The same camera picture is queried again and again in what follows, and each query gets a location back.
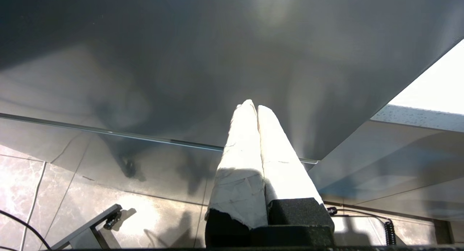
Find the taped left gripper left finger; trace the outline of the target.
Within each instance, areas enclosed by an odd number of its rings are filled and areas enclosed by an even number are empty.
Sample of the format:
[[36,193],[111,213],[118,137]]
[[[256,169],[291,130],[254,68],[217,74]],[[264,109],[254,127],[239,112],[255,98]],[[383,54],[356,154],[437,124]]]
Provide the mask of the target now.
[[268,226],[257,111],[237,105],[205,215],[206,246],[250,246],[251,232]]

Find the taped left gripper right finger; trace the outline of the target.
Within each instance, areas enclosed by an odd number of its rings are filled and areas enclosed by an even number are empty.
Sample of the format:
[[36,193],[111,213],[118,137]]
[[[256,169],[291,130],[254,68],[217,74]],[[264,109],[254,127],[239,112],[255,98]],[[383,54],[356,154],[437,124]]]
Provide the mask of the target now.
[[333,220],[277,116],[260,105],[257,120],[269,224],[333,230]]

